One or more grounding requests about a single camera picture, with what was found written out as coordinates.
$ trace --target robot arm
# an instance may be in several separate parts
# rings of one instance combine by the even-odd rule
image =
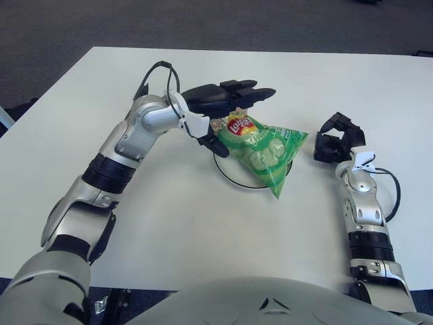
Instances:
[[[158,66],[175,74],[177,91],[167,85],[163,97],[147,94],[145,81]],[[104,252],[116,222],[112,211],[155,141],[168,130],[180,128],[216,154],[228,156],[227,148],[210,132],[210,117],[226,116],[236,105],[251,107],[275,93],[272,89],[266,89],[267,93],[255,90],[254,85],[229,81],[190,90],[195,100],[202,96],[204,109],[194,106],[188,92],[179,94],[179,79],[171,64],[155,64],[126,118],[115,126],[87,170],[54,206],[43,230],[43,250],[22,266],[0,296],[0,323],[85,324],[89,319],[89,264]]]
[[[342,139],[322,135],[332,128],[344,131]],[[340,163],[336,177],[355,279],[352,296],[396,313],[414,312],[409,287],[400,264],[394,259],[384,212],[376,198],[375,153],[365,146],[362,130],[340,113],[331,117],[318,132],[316,160]]]

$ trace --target silver robot arm segment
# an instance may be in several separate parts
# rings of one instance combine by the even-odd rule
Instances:
[[[376,198],[377,185],[369,172],[375,154],[365,146],[352,148],[352,160],[336,168],[339,193],[356,280],[351,294],[376,307],[397,313],[414,312],[409,287],[394,259],[386,218]]]
[[[178,114],[185,116],[181,103],[174,102]],[[208,120],[204,123],[206,134]],[[158,137],[177,127],[179,117],[163,97],[145,95],[133,102],[89,168],[50,213],[43,250],[22,266],[0,296],[1,324],[86,323],[89,264],[108,243],[116,221],[112,210]]]

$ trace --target floor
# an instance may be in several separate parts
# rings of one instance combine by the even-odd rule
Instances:
[[[410,55],[433,50],[433,1],[0,0],[0,105],[44,94],[93,46]],[[7,284],[0,279],[0,293]],[[101,299],[108,289],[92,288]],[[165,292],[134,290],[120,323]],[[433,291],[413,292],[433,315]],[[99,324],[101,317],[93,320]]]

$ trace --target red logo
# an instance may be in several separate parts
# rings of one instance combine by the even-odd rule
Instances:
[[[227,128],[230,132],[236,135],[242,135],[244,127],[254,127],[254,123],[247,117],[234,118],[227,124]]]

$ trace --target bag of chips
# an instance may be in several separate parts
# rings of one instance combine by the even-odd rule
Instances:
[[[278,198],[288,164],[303,145],[308,133],[268,127],[244,112],[232,112],[221,125],[218,138]]]

